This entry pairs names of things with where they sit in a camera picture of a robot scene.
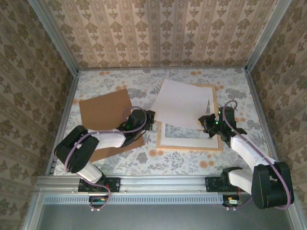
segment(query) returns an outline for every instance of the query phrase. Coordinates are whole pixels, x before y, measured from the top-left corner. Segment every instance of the wooden frame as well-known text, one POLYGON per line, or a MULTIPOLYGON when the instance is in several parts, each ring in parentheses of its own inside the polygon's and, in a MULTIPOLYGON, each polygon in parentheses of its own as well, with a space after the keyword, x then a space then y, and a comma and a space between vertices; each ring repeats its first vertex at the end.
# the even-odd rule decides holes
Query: wooden frame
MULTIPOLYGON (((214 113, 218 116, 218 104, 216 97, 215 85, 212 84, 193 84, 199 87, 208 87, 212 88, 213 91, 213 105, 214 105, 214 113)), ((157 149, 164 150, 195 150, 195 151, 223 151, 222 141, 220 136, 214 136, 213 138, 217 140, 217 148, 206 148, 206 147, 197 147, 198 144, 208 142, 207 139, 195 139, 195 138, 166 138, 165 137, 165 123, 158 123, 158 140, 157 140, 157 149), (161 138, 166 139, 169 142, 169 145, 162 145, 161 138), (185 142, 186 146, 181 146, 180 143, 185 142)))

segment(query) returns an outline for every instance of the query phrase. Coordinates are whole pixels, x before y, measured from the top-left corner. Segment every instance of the cardboard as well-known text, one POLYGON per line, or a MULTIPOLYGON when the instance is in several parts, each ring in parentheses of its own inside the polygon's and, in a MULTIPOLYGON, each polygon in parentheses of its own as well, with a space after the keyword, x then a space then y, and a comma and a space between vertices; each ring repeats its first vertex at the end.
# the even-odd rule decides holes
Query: cardboard
MULTIPOLYGON (((123 111, 132 106, 126 89, 80 101, 82 125, 92 130, 110 130, 118 127, 123 121, 123 111)), ((91 162, 126 152, 145 145, 143 137, 124 148, 98 149, 90 158, 91 162)))

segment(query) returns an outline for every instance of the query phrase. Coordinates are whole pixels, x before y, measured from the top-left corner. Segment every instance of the floral tablecloth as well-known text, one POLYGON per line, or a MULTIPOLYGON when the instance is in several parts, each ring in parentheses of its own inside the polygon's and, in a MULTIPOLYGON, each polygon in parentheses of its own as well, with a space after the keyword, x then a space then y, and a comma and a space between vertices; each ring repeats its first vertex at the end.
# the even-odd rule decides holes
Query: floral tablecloth
MULTIPOLYGON (((190 84, 214 84, 219 107, 230 99, 238 101, 237 126, 248 132, 252 141, 268 152, 256 109, 243 69, 153 69, 81 71, 80 80, 66 126, 67 135, 82 124, 79 101, 127 88, 132 105, 148 110, 165 78, 190 84)), ((247 164, 223 145, 223 152, 157 150, 157 124, 143 135, 145 145, 94 164, 106 175, 209 175, 223 168, 247 164)), ((54 175, 67 175, 58 160, 54 175)))

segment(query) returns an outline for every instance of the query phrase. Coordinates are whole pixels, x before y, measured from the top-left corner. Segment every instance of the cable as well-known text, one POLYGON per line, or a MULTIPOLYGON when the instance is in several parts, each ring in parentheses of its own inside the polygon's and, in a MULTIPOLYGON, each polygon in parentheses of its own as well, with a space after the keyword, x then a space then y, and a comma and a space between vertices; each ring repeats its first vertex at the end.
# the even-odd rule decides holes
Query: cable
POLYGON ((289 208, 289 206, 290 206, 290 204, 291 204, 291 196, 290 196, 290 191, 289 191, 289 189, 288 189, 288 186, 286 185, 286 182, 284 181, 284 179, 283 179, 283 177, 280 175, 280 173, 277 171, 277 169, 275 168, 275 166, 271 163, 271 161, 269 161, 267 158, 266 158, 266 156, 262 153, 262 152, 260 152, 248 139, 246 139, 244 136, 242 136, 238 131, 236 131, 232 126, 231 126, 231 124, 229 124, 229 122, 227 121, 227 119, 226 119, 226 115, 225 115, 225 108, 226 108, 226 106, 229 104, 229 103, 231 103, 231 102, 234 102, 234 103, 236 103, 236 105, 235 105, 235 108, 234 108, 234 110, 237 108, 237 105, 238 105, 238 103, 237 103, 237 101, 236 100, 230 100, 230 101, 228 101, 225 105, 224 105, 224 107, 223 107, 223 118, 224 118, 224 121, 226 122, 226 124, 240 137, 240 138, 242 138, 246 143, 248 143, 270 166, 271 166, 271 168, 273 169, 273 171, 275 172, 275 174, 277 175, 277 177, 278 177, 278 179, 281 181, 281 183, 283 184, 283 187, 284 187, 284 189, 285 189, 285 191, 286 191, 286 194, 287 194, 287 204, 285 205, 285 206, 283 206, 283 207, 276 207, 276 208, 278 208, 278 209, 281 209, 281 210, 285 210, 285 209, 287 209, 287 208, 289 208))
MULTIPOLYGON (((65 160, 65 164, 64 164, 64 169, 65 169, 65 171, 66 172, 70 172, 69 171, 69 169, 68 169, 68 162, 69 162, 69 160, 70 160, 70 158, 71 158, 71 156, 73 155, 73 152, 76 150, 76 148, 77 148, 77 146, 84 140, 84 139, 86 139, 88 136, 90 136, 90 135, 92 135, 92 134, 103 134, 103 133, 134 133, 134 132, 137 132, 137 131, 139 131, 141 128, 143 128, 144 127, 144 125, 146 124, 146 122, 147 122, 147 114, 146 114, 146 112, 143 110, 143 109, 141 109, 140 107, 138 107, 138 106, 131 106, 131 107, 129 107, 129 108, 126 108, 124 111, 123 111, 123 115, 124 115, 124 113, 128 110, 128 109, 133 109, 133 108, 136 108, 136 109, 140 109, 140 110, 142 110, 143 112, 144 112, 144 114, 145 114, 145 119, 144 119, 144 122, 143 122, 143 124, 140 126, 140 127, 138 127, 138 128, 136 128, 136 129, 134 129, 134 130, 129 130, 129 131, 113 131, 113 130, 99 130, 99 131, 95 131, 95 132, 88 132, 87 134, 85 134, 83 137, 81 137, 76 143, 75 143, 75 145, 72 147, 72 149, 71 149, 71 151, 69 152, 69 154, 68 154, 68 156, 67 156, 67 158, 66 158, 66 160, 65 160)), ((93 203, 93 201, 91 200, 91 208, 92 209, 95 209, 95 210, 100 210, 100 209, 102 209, 104 206, 106 206, 106 204, 109 202, 109 200, 110 200, 110 198, 111 198, 111 191, 110 191, 110 189, 108 188, 108 187, 106 187, 105 185, 102 185, 102 184, 94 184, 94 183, 92 183, 92 182, 90 182, 90 181, 88 181, 88 180, 86 180, 86 179, 84 179, 84 178, 82 178, 85 182, 87 182, 88 184, 91 184, 91 185, 93 185, 93 186, 98 186, 98 187, 102 187, 102 188, 105 188, 107 191, 108 191, 108 198, 107 198, 107 200, 106 200, 106 202, 100 207, 100 208, 94 208, 93 207, 93 205, 92 205, 92 203, 93 203)))
POLYGON ((87 182, 88 184, 90 184, 90 185, 97 186, 97 187, 102 187, 102 188, 105 188, 105 189, 107 190, 107 192, 108 192, 108 197, 107 197, 105 203, 104 203, 101 207, 99 207, 99 208, 94 208, 94 207, 93 207, 93 199, 91 199, 91 203, 89 204, 89 206, 90 206, 92 209, 97 210, 97 211, 101 210, 101 209, 102 209, 104 206, 106 206, 106 204, 110 201, 110 198, 111 198, 111 190, 110 190, 107 186, 105 186, 105 185, 102 185, 102 184, 94 184, 94 183, 92 183, 92 182, 90 182, 90 181, 88 181, 88 180, 86 180, 86 179, 84 179, 84 178, 82 178, 82 179, 83 179, 85 182, 87 182))
POLYGON ((81 137, 81 138, 75 143, 75 145, 72 147, 71 151, 69 152, 69 154, 68 154, 68 156, 67 156, 67 158, 66 158, 66 160, 65 160, 65 164, 64 164, 64 166, 65 166, 65 167, 64 167, 64 168, 65 168, 65 171, 66 171, 66 172, 69 172, 69 169, 68 169, 68 162, 69 162, 69 160, 70 160, 70 158, 71 158, 73 152, 76 150, 77 146, 78 146, 85 138, 87 138, 88 136, 90 136, 90 135, 92 135, 92 134, 103 134, 103 133, 134 133, 134 132, 139 131, 141 128, 143 128, 144 125, 145 125, 146 122, 147 122, 147 114, 146 114, 146 112, 145 112, 143 109, 141 109, 141 108, 138 107, 138 106, 131 106, 131 107, 129 107, 129 108, 126 108, 126 109, 124 110, 124 112, 125 112, 127 109, 133 109, 133 108, 140 109, 140 110, 142 110, 142 111, 144 112, 144 114, 145 114, 144 122, 143 122, 143 124, 142 124, 140 127, 136 128, 136 129, 133 129, 133 130, 129 130, 129 131, 99 130, 99 131, 89 132, 89 133, 85 134, 83 137, 81 137))

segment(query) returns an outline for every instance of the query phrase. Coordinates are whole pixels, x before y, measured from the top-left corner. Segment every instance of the damask wallpaper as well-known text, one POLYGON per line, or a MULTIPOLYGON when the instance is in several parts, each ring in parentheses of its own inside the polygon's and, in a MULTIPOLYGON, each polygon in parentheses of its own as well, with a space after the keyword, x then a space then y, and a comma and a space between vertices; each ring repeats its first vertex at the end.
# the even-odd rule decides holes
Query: damask wallpaper
POLYGON ((45 173, 71 74, 26 0, 0 8, 0 229, 15 230, 45 173))
POLYGON ((252 71, 277 151, 307 216, 307 1, 294 0, 252 71))
POLYGON ((277 0, 42 0, 81 69, 243 66, 277 0))

